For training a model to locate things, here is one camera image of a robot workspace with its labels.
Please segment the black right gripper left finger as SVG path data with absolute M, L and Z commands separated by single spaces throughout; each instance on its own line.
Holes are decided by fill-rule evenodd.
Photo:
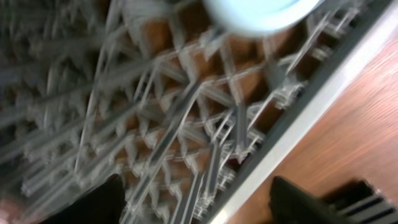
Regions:
M 118 224 L 125 206 L 123 180 L 120 175 L 113 174 L 99 187 L 40 224 Z

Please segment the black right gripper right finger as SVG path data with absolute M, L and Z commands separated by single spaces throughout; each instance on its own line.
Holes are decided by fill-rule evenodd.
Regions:
M 276 224 L 353 223 L 281 176 L 272 180 L 269 206 Z

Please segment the blue plastic cup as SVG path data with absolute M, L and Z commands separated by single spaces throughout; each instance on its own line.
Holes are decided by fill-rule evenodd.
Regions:
M 322 0 L 204 0 L 203 5 L 222 29 L 244 37 L 278 33 L 300 22 Z

